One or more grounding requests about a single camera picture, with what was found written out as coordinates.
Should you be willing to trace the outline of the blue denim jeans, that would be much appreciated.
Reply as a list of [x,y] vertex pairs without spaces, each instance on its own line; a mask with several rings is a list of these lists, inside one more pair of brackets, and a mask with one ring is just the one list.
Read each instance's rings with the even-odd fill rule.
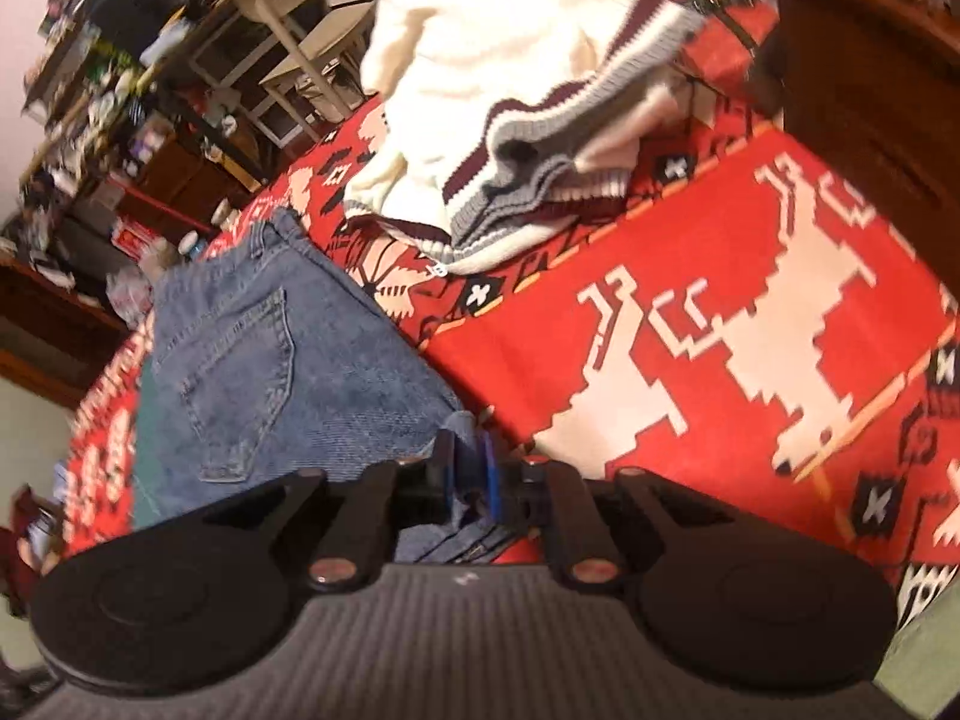
[[[290,210],[168,271],[153,319],[161,522],[302,470],[353,481],[428,455],[443,429],[457,436],[455,466],[480,463],[472,413]],[[454,486],[451,520],[405,530],[392,561],[488,562],[513,541]]]

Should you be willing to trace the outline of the green cutting mat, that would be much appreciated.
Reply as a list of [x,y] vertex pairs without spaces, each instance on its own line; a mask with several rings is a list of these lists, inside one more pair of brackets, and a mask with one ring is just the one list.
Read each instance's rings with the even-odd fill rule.
[[140,374],[139,408],[137,408],[137,440],[133,463],[132,527],[135,530],[153,527],[163,520],[158,502],[158,488],[163,481],[158,439],[156,383],[151,359],[146,358]]

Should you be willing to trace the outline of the red patterned blanket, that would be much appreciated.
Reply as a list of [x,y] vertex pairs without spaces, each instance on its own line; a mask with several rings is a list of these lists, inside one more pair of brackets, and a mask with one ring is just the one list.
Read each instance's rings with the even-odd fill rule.
[[[590,478],[624,466],[853,551],[918,616],[958,572],[958,312],[854,185],[777,128],[724,130],[667,192],[670,145],[700,146],[713,98],[641,138],[625,198],[491,270],[456,275],[343,213],[386,133],[375,94],[197,260],[290,210],[454,390],[475,422]],[[132,528],[137,328],[76,413],[65,543]]]

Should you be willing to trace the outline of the cream striped knit sweater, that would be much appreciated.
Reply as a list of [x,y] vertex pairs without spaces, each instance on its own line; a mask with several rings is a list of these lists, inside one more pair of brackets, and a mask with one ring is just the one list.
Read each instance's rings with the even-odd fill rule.
[[623,200],[706,20],[675,0],[376,0],[361,84],[386,115],[343,213],[456,275]]

